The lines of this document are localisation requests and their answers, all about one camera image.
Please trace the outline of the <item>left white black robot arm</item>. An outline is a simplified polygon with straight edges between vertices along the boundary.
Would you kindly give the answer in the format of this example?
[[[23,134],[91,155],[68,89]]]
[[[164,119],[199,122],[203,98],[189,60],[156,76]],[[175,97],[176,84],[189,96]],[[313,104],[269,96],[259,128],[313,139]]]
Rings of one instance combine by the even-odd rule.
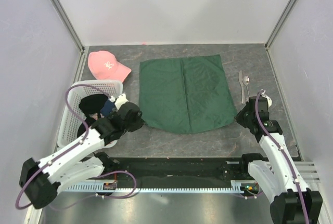
[[[113,147],[125,133],[139,130],[144,124],[139,107],[127,99],[118,99],[116,109],[108,117],[98,119],[76,140],[57,152],[38,161],[33,158],[26,160],[21,169],[21,191],[15,207],[24,208],[19,202],[22,195],[26,195],[30,201],[28,206],[41,209],[78,182],[112,177],[114,166],[109,163],[107,155],[98,153],[88,160],[85,157],[106,146]]]

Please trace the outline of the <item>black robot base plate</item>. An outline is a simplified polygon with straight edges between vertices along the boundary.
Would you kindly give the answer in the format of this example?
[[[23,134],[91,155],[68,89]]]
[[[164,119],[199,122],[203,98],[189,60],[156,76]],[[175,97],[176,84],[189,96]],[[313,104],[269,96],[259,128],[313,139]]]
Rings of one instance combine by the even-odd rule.
[[[123,170],[139,180],[145,177],[199,177],[217,180],[251,179],[248,165],[253,161],[267,162],[259,153],[241,157],[118,157],[96,154],[104,163],[103,173]]]

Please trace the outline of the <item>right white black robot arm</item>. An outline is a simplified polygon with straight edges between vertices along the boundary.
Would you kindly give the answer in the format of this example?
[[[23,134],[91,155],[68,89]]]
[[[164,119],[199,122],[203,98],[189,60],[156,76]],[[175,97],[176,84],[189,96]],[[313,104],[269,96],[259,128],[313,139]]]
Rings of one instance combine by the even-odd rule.
[[[273,223],[317,223],[323,198],[313,191],[292,160],[279,123],[270,120],[268,99],[261,93],[250,97],[236,115],[236,122],[250,130],[265,152],[243,154],[238,166],[244,179],[253,178],[270,202]]]

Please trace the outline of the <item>dark green cloth napkin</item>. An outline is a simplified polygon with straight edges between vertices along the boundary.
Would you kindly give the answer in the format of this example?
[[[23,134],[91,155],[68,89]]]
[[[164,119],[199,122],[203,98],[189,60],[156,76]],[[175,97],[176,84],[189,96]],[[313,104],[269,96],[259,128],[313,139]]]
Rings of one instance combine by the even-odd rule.
[[[139,69],[139,107],[149,127],[197,134],[233,123],[237,110],[220,55],[152,59]]]

